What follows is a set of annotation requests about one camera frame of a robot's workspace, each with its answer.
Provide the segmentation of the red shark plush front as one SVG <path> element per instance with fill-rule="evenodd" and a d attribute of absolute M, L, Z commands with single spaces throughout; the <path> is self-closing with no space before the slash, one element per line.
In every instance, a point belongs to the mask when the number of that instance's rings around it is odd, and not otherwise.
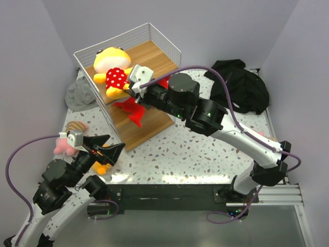
<path fill-rule="evenodd" d="M 122 108 L 127 112 L 128 118 L 138 127 L 142 127 L 141 120 L 145 113 L 145 108 L 135 102 L 135 98 L 129 97 L 124 102 L 115 102 L 114 106 Z"/>

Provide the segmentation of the red shark plush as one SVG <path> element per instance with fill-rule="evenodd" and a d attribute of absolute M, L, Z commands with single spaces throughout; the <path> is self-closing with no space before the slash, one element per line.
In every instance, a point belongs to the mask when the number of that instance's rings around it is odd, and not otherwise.
<path fill-rule="evenodd" d="M 157 80 L 157 84 L 159 84 L 160 86 L 164 87 L 165 89 L 168 89 L 168 87 L 169 87 L 169 79 L 170 79 L 170 76 L 165 77 L 165 78 L 163 78 L 161 80 L 158 80 L 158 79 L 156 79 L 156 80 Z"/>
<path fill-rule="evenodd" d="M 129 97 L 124 102 L 115 102 L 114 106 L 122 108 L 127 112 L 128 118 L 138 127 L 142 127 L 141 120 L 145 113 L 145 108 L 135 102 L 135 98 Z"/>

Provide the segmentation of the yellow plush red dotted dress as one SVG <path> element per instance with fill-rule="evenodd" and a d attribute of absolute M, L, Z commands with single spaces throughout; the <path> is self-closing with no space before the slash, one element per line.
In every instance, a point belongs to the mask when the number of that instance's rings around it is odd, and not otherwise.
<path fill-rule="evenodd" d="M 131 58 L 120 47 L 109 47 L 96 53 L 93 68 L 93 81 L 105 84 L 105 94 L 111 100 L 128 97 L 125 90 L 129 83 L 127 77 L 132 70 Z"/>

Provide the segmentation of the red shark plush back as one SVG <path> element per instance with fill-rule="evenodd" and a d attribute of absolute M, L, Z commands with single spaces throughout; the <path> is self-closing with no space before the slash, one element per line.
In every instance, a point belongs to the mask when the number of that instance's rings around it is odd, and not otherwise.
<path fill-rule="evenodd" d="M 170 76 L 165 77 L 165 78 L 163 78 L 161 80 L 158 80 L 158 79 L 156 79 L 156 80 L 157 80 L 157 84 L 159 84 L 160 86 L 164 87 L 165 89 L 168 89 L 168 87 L 169 87 L 169 79 L 170 79 Z"/>

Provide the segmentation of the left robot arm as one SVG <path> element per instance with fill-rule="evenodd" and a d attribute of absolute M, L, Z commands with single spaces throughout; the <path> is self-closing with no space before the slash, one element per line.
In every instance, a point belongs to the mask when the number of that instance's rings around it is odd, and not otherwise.
<path fill-rule="evenodd" d="M 52 160 L 42 174 L 32 202 L 29 202 L 12 184 L 9 166 L 16 154 L 12 152 L 6 163 L 6 180 L 10 188 L 28 205 L 29 216 L 19 232 L 4 241 L 4 246 L 52 246 L 55 235 L 78 212 L 90 203 L 108 203 L 116 207 L 109 218 L 119 210 L 117 202 L 106 196 L 107 184 L 98 175 L 89 176 L 79 193 L 73 196 L 69 188 L 74 188 L 95 162 L 101 165 L 115 165 L 125 143 L 105 147 L 110 138 L 107 135 L 84 136 L 81 131 L 60 132 L 57 137 L 70 147 L 77 149 L 78 155 L 72 163 L 62 159 Z"/>

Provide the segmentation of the yellow plush near left arm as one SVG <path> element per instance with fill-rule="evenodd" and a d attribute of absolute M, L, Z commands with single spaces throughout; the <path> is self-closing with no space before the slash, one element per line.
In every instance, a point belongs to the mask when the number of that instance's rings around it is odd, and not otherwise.
<path fill-rule="evenodd" d="M 105 175 L 107 171 L 112 168 L 111 163 L 105 163 L 104 158 L 102 158 L 102 162 L 95 161 L 92 165 L 92 170 L 95 171 L 98 175 Z"/>

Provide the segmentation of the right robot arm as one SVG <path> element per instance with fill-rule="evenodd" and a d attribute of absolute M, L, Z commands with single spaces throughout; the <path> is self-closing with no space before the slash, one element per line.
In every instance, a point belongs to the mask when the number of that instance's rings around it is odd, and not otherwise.
<path fill-rule="evenodd" d="M 200 84 L 185 73 L 163 78 L 168 87 L 159 84 L 144 68 L 131 72 L 125 91 L 136 103 L 175 116 L 191 131 L 226 142 L 253 159 L 253 163 L 236 175 L 220 193 L 241 202 L 257 186 L 275 186 L 287 174 L 284 162 L 291 144 L 275 142 L 239 123 L 230 110 L 199 95 Z"/>

